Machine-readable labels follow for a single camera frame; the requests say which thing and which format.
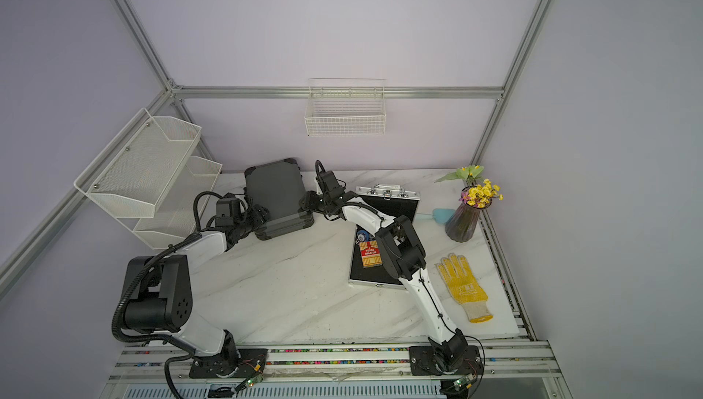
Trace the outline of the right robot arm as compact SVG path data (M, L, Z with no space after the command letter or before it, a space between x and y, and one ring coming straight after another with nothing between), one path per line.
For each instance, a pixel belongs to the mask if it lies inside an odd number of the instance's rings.
M414 375L472 375L484 373L483 344L469 344L451 320L432 287L427 271L426 250L412 221L390 216L366 203L345 186L331 170L315 162L319 190L308 191L301 201L304 210L323 215L330 221L353 223L371 234L377 242L382 265L397 279L416 303L428 327L428 344L408 348Z

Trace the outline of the dark grey poker case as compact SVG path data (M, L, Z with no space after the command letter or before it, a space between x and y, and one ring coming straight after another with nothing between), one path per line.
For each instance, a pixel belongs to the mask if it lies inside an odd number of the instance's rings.
M300 203L307 190L298 161L289 157L245 170L245 193L267 211L267 220L254 233L260 241L307 229L314 224L310 210Z

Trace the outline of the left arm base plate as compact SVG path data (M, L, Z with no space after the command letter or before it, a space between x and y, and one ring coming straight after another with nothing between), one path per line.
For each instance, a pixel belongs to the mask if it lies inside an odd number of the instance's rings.
M268 349L238 349L234 356L196 357L190 367L191 379L248 379L263 373Z

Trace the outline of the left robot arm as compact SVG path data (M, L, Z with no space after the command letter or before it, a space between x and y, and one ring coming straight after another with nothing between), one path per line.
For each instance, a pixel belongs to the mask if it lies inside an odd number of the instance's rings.
M185 351L197 368L218 377L247 364L230 331L196 312L192 261L217 256L270 221L269 210L246 194L202 191L192 203L194 229L155 256L132 259L111 322L122 343L163 342Z

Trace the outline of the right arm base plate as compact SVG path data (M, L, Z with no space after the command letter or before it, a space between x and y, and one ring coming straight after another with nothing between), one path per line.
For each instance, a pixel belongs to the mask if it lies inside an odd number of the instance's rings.
M410 370L414 376L421 375L479 375L483 373L483 359L480 349L469 346L458 362L450 369L441 369L430 346L408 348Z

